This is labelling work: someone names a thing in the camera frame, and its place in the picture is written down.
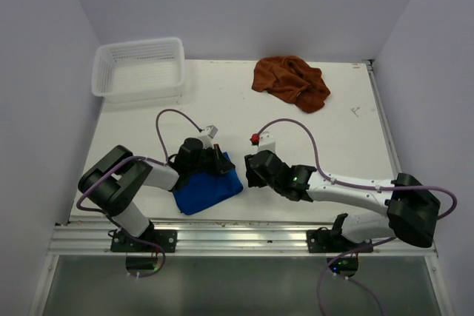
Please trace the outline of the blue towel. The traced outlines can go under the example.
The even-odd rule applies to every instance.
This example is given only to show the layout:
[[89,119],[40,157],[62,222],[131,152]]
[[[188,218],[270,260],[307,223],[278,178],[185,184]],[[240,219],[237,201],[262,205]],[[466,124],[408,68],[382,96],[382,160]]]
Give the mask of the blue towel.
[[243,191],[236,169],[217,175],[215,164],[209,158],[201,159],[190,170],[179,173],[173,188],[178,209],[185,215],[194,215]]

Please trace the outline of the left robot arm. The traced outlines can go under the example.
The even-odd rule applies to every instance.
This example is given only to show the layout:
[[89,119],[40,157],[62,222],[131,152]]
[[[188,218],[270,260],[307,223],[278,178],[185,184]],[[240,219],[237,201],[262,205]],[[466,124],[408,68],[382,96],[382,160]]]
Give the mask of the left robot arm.
[[143,186],[171,192],[178,210],[194,215],[242,192],[243,185],[227,153],[210,139],[187,138],[167,163],[134,155],[118,145],[80,179],[82,199],[124,230],[137,251],[154,241],[152,223],[133,199]]

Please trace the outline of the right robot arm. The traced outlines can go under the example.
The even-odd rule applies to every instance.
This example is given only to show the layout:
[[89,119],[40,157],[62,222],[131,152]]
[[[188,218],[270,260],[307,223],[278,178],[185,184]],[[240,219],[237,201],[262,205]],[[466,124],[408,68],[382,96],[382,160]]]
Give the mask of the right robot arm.
[[274,152],[262,150],[244,158],[249,187],[268,186],[290,201],[333,202],[364,210],[359,215],[337,215],[331,229],[309,232],[311,252],[346,252],[364,247],[372,251],[377,238],[398,238],[415,247],[433,245],[440,201],[421,189],[413,176],[399,174],[388,188],[358,188],[338,177],[323,177],[312,166],[288,166]]

